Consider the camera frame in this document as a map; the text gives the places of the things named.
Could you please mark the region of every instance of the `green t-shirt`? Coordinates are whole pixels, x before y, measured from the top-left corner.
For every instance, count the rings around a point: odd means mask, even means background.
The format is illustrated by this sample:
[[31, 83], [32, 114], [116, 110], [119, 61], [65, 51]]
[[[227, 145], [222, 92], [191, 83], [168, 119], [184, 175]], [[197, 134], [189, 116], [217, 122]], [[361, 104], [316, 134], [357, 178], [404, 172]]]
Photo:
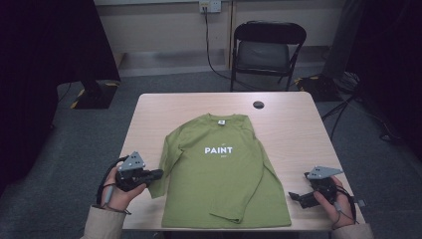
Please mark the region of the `green t-shirt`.
[[165, 193], [163, 227], [257, 228], [291, 225], [282, 184], [247, 116], [204, 115], [165, 139], [162, 179], [149, 186]]

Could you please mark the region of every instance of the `table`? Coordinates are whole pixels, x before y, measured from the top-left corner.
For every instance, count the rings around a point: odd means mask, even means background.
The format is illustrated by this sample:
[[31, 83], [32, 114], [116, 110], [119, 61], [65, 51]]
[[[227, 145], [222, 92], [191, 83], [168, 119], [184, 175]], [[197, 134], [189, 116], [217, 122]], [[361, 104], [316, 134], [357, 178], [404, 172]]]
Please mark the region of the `table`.
[[[254, 108], [262, 102], [262, 109]], [[247, 115], [256, 137], [263, 144], [276, 174], [282, 181], [292, 219], [292, 226], [250, 229], [266, 231], [328, 231], [331, 222], [321, 207], [302, 209], [289, 196], [312, 191], [304, 172], [316, 165], [341, 168], [326, 130], [308, 93], [190, 93], [145, 94], [139, 97], [121, 156], [138, 151], [147, 169], [156, 169], [165, 137], [183, 123], [205, 114]], [[337, 176], [344, 188], [352, 191], [343, 174]], [[127, 208], [123, 229], [187, 230], [161, 228], [166, 197], [151, 199], [145, 191]], [[359, 208], [357, 221], [364, 222]]]

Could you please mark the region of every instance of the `power outlet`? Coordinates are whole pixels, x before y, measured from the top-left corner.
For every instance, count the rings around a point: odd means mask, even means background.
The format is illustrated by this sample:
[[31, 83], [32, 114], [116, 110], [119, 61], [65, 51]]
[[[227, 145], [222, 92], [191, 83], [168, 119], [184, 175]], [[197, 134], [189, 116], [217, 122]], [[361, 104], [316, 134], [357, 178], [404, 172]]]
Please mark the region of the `power outlet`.
[[199, 0], [199, 12], [204, 13], [219, 13], [221, 12], [221, 0]]

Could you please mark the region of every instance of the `chair seat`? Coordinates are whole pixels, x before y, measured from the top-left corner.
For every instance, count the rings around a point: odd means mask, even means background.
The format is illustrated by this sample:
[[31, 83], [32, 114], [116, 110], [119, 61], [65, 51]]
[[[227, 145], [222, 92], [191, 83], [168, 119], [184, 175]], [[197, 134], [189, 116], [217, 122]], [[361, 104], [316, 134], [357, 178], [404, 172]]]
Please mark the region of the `chair seat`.
[[240, 42], [238, 51], [238, 70], [280, 73], [290, 70], [290, 54], [287, 45], [243, 41]]

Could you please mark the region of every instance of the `t-shirt sleeve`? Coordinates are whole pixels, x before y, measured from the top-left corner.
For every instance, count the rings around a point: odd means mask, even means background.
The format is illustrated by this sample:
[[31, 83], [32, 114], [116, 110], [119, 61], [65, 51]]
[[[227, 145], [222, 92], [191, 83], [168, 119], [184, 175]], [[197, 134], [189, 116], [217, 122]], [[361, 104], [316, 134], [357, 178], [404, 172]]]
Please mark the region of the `t-shirt sleeve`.
[[171, 134], [169, 134], [164, 141], [164, 147], [162, 150], [161, 159], [159, 162], [159, 169], [164, 171], [161, 179], [153, 181], [149, 187], [149, 193], [152, 198], [160, 197], [165, 194], [165, 182], [167, 176], [170, 174], [173, 165], [179, 159], [182, 154], [180, 149], [180, 133], [181, 128], [177, 128]]
[[210, 214], [241, 223], [246, 206], [254, 195], [264, 173], [264, 151], [255, 139], [251, 147], [256, 155], [228, 171], [227, 183], [218, 188], [211, 204]]

